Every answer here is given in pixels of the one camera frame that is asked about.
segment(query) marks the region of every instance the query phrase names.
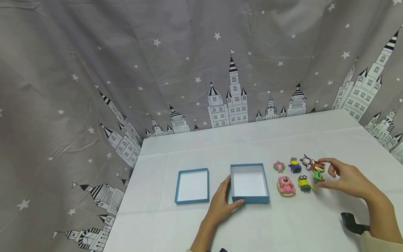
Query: toy figure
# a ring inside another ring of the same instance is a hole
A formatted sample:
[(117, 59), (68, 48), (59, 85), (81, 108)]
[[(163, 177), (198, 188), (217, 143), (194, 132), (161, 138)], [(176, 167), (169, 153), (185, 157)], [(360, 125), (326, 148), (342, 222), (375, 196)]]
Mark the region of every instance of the toy figure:
[(295, 187), (291, 183), (290, 177), (278, 177), (277, 190), (284, 197), (291, 197), (295, 194)]
[(315, 187), (311, 186), (308, 182), (308, 177), (305, 175), (298, 177), (298, 186), (302, 192), (310, 192), (311, 189), (315, 191)]
[(273, 168), (278, 172), (282, 173), (285, 170), (285, 164), (278, 161), (273, 164)]
[(324, 163), (312, 159), (312, 172), (314, 173), (314, 183), (325, 182), (321, 173), (325, 172), (326, 165)]
[(291, 164), (288, 165), (293, 173), (300, 173), (302, 170), (301, 165), (299, 165), (297, 158), (291, 158)]
[(305, 165), (305, 169), (310, 170), (312, 168), (312, 159), (308, 158), (305, 154), (304, 157), (301, 158), (299, 161), (302, 162), (303, 165)]

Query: pink pig figure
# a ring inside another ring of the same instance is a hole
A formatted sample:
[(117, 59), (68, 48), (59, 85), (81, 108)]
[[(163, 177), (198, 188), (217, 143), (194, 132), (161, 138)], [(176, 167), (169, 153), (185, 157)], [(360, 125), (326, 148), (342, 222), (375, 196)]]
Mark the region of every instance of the pink pig figure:
[(278, 161), (273, 164), (273, 168), (278, 172), (282, 173), (285, 170), (285, 164)]

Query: pink toy figure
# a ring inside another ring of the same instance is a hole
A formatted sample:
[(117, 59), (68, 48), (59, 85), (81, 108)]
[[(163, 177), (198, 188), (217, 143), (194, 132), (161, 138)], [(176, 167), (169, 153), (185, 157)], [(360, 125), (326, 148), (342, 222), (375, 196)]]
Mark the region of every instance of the pink toy figure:
[(290, 177), (278, 177), (277, 190), (284, 197), (291, 197), (295, 194), (295, 187), (290, 180)]
[(282, 173), (285, 170), (285, 164), (278, 161), (273, 164), (273, 168), (278, 172)]

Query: black object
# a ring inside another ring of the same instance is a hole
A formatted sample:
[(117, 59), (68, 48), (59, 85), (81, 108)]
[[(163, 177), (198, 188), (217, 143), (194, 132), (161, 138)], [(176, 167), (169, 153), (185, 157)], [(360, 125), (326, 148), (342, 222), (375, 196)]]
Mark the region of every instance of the black object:
[(357, 224), (355, 222), (354, 215), (349, 212), (341, 213), (341, 218), (343, 219), (343, 224), (348, 231), (362, 235), (364, 231), (369, 231), (370, 227), (368, 225)]

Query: sleeve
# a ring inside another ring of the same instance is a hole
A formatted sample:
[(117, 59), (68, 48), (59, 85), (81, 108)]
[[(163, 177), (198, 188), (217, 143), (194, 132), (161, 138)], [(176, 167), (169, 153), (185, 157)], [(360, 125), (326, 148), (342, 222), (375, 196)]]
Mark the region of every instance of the sleeve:
[(403, 244), (387, 242), (371, 236), (368, 231), (361, 235), (362, 252), (402, 252)]

